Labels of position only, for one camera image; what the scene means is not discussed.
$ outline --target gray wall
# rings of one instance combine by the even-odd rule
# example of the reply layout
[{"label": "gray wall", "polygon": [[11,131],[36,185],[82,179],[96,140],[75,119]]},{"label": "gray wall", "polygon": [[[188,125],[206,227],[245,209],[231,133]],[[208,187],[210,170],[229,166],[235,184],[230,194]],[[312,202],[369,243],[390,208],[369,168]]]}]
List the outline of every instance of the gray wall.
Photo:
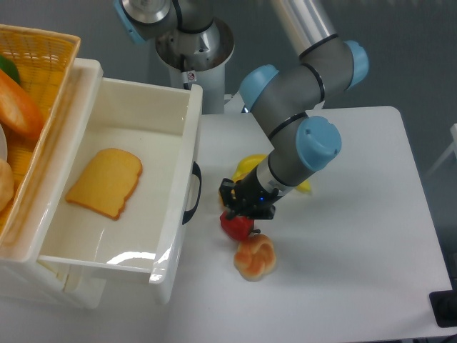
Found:
[{"label": "gray wall", "polygon": [[[400,110],[420,175],[451,143],[457,123],[457,1],[323,0],[343,39],[368,52],[367,79],[326,102],[328,108],[391,105]],[[298,60],[265,0],[214,0],[214,11],[232,29],[236,48],[226,67],[226,90],[262,64],[279,70]],[[104,75],[167,85],[151,42],[135,46],[111,0],[1,0],[0,22],[75,34],[79,57],[97,59]],[[447,161],[423,186],[447,256],[457,251],[457,166]]]}]

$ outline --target drawer handle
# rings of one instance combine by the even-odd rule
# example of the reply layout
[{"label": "drawer handle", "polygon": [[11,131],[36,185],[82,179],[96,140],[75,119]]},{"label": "drawer handle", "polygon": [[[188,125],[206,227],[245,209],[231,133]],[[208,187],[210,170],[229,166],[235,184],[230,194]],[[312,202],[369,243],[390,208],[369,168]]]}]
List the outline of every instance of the drawer handle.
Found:
[{"label": "drawer handle", "polygon": [[192,217],[194,216],[196,210],[197,210],[197,207],[199,205],[199,202],[200,202],[200,194],[201,194],[201,170],[200,170],[200,167],[199,165],[197,164],[197,162],[194,161],[194,165],[192,166],[192,174],[195,175],[197,177],[197,179],[199,179],[199,194],[197,195],[197,200],[195,202],[195,205],[194,207],[192,207],[190,210],[187,210],[187,211],[184,211],[184,215],[183,215],[183,225],[186,224],[189,220],[192,219]]}]

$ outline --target wicker basket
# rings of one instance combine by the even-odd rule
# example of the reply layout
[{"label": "wicker basket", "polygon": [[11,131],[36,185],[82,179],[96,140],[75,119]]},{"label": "wicker basket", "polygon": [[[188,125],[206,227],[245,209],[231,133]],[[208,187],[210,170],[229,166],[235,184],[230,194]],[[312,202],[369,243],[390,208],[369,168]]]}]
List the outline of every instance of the wicker basket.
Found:
[{"label": "wicker basket", "polygon": [[0,24],[0,54],[14,61],[21,86],[47,118],[38,141],[24,139],[2,125],[8,144],[8,163],[14,173],[15,197],[0,212],[0,244],[16,220],[80,42],[77,36]]}]

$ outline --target open drawer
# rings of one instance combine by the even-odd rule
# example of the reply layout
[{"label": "open drawer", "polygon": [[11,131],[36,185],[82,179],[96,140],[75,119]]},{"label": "open drawer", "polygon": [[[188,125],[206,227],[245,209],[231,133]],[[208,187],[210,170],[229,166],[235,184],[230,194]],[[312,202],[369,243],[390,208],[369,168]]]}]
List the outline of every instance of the open drawer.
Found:
[{"label": "open drawer", "polygon": [[[55,206],[38,220],[47,222],[39,228],[41,238],[31,242],[31,251],[21,262],[34,260],[54,277],[65,274],[67,282],[76,276],[85,279],[82,292],[88,293],[92,280],[149,282],[157,302],[166,303],[184,239],[183,217],[189,220],[186,209],[198,202],[187,204],[193,198],[191,190],[199,185],[195,181],[192,186],[197,179],[192,174],[199,174],[194,154],[201,100],[199,86],[186,91],[102,78],[93,107],[86,109],[90,113],[69,112],[66,118],[87,116],[77,128],[82,131],[78,146],[72,147],[74,158],[68,166],[59,167],[68,172],[52,185],[59,189],[50,198]],[[68,145],[68,138],[60,136],[55,146]],[[129,151],[143,165],[136,189],[117,221],[65,201],[85,166],[105,148]],[[52,180],[53,171],[47,167],[43,167],[44,178]],[[40,192],[50,190],[39,189],[38,196]],[[80,297],[90,299],[91,295]]]}]

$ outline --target toast slice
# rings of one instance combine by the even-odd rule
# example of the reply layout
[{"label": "toast slice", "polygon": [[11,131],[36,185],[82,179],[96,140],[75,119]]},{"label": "toast slice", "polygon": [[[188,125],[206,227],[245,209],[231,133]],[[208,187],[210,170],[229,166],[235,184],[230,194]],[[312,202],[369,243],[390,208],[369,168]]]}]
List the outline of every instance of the toast slice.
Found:
[{"label": "toast slice", "polygon": [[117,220],[142,171],[140,159],[130,152],[115,148],[101,150],[70,188],[65,200]]}]

